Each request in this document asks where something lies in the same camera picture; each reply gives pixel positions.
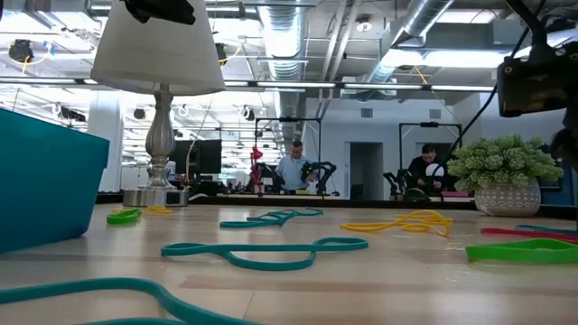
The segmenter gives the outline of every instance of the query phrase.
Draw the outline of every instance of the air vent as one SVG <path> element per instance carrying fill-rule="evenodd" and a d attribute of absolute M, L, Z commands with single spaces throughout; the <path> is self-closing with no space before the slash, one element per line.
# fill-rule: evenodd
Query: air vent
<path fill-rule="evenodd" d="M 430 109 L 430 119 L 440 119 L 442 118 L 441 109 Z"/>
<path fill-rule="evenodd" d="M 373 118 L 373 108 L 361 108 L 361 118 Z"/>

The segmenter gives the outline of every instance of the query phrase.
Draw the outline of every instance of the teal storage bin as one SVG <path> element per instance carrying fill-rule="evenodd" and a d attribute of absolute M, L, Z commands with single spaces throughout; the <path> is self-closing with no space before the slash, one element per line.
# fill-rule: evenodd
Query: teal storage bin
<path fill-rule="evenodd" d="M 0 109 L 0 253 L 89 229 L 108 140 Z"/>

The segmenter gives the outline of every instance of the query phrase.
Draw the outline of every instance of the white ball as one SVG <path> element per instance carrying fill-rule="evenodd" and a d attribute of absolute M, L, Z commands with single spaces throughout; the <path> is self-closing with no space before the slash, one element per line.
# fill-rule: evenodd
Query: white ball
<path fill-rule="evenodd" d="M 439 166 L 439 164 L 437 164 L 437 163 L 431 163 L 430 165 L 428 165 L 425 168 L 425 176 L 443 177 L 445 175 L 445 169 L 443 167 L 440 167 L 437 171 L 435 171 L 437 166 Z"/>

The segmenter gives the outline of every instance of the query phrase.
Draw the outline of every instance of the white flower pot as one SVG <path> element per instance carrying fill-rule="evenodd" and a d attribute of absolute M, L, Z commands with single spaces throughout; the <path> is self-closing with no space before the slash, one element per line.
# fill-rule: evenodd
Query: white flower pot
<path fill-rule="evenodd" d="M 509 184 L 492 184 L 476 190 L 476 207 L 495 217 L 532 217 L 540 209 L 540 187 L 536 179 L 519 188 Z"/>

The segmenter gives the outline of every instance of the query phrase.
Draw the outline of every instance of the lamp stand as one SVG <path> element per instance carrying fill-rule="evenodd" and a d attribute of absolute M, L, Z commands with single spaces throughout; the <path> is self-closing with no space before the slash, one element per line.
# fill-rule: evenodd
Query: lamp stand
<path fill-rule="evenodd" d="M 148 182 L 138 190 L 125 190 L 124 205 L 128 207 L 169 206 L 183 207 L 189 203 L 189 192 L 177 190 L 168 180 L 166 163 L 174 151 L 174 133 L 171 125 L 172 93 L 169 85 L 162 84 L 154 94 L 154 119 L 146 135 L 146 152 L 151 155 Z"/>

